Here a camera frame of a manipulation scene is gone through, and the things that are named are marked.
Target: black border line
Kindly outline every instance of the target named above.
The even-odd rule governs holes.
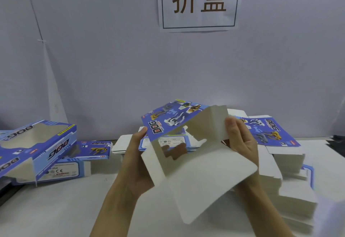
[[[235,23],[236,23],[236,14],[237,14],[237,4],[238,4],[238,0],[236,0],[235,18],[234,18],[234,25],[233,25],[233,26],[190,26],[190,27],[164,27],[164,11],[163,11],[163,0],[162,0],[162,21],[163,21],[163,29],[185,29],[185,28],[235,27]]]

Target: person's right hand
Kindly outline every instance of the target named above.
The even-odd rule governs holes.
[[[258,145],[244,122],[234,116],[229,116],[225,119],[225,127],[229,135],[229,142],[226,142],[227,146],[255,163],[259,168]],[[235,191],[248,187],[252,190],[260,188],[259,169],[240,182],[235,187]]]

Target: yellow label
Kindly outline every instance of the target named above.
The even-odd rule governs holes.
[[[62,135],[64,132],[66,132],[67,130],[71,129],[74,125],[71,125],[69,127],[67,127],[65,130],[61,131],[58,133],[58,135]]]

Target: white paper sign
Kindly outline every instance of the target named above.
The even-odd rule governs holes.
[[[236,25],[238,0],[158,0],[161,32],[224,31]]]

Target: white table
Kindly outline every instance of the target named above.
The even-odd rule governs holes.
[[[315,168],[315,191],[329,199],[345,199],[345,158],[323,140],[302,140]],[[91,177],[29,185],[0,207],[0,235],[6,237],[88,236],[103,199],[120,166],[120,156],[92,163]],[[179,218],[165,185],[139,200],[129,236],[254,236],[239,204],[231,196],[216,201],[191,225]]]

